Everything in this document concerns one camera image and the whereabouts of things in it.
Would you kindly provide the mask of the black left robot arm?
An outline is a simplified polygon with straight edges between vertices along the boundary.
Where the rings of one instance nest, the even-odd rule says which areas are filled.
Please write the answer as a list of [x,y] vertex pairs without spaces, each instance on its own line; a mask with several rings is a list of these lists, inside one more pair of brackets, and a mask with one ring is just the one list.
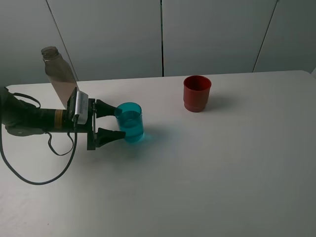
[[41,135],[44,133],[85,133],[87,149],[95,150],[115,140],[125,138],[123,131],[96,128],[97,118],[114,116],[116,107],[101,100],[91,99],[82,91],[74,89],[64,110],[44,109],[25,102],[31,96],[10,93],[0,89],[1,123],[14,136]]

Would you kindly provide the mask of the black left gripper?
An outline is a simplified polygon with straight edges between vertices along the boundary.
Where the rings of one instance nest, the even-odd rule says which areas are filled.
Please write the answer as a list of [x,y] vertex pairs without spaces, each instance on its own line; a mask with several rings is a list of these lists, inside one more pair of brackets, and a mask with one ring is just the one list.
[[[97,118],[102,118],[106,116],[114,116],[116,107],[104,103],[103,101],[97,99],[88,100],[88,117],[85,124],[78,124],[78,133],[87,134],[87,150],[95,150],[96,147],[100,148],[110,142],[124,139],[126,132],[124,131],[112,131],[103,128],[98,128],[96,133],[96,142],[94,139],[95,135],[95,113]],[[67,102],[67,109],[63,112],[63,130],[64,132],[74,132],[74,122],[72,121],[74,117],[75,110],[75,100],[70,98]]]

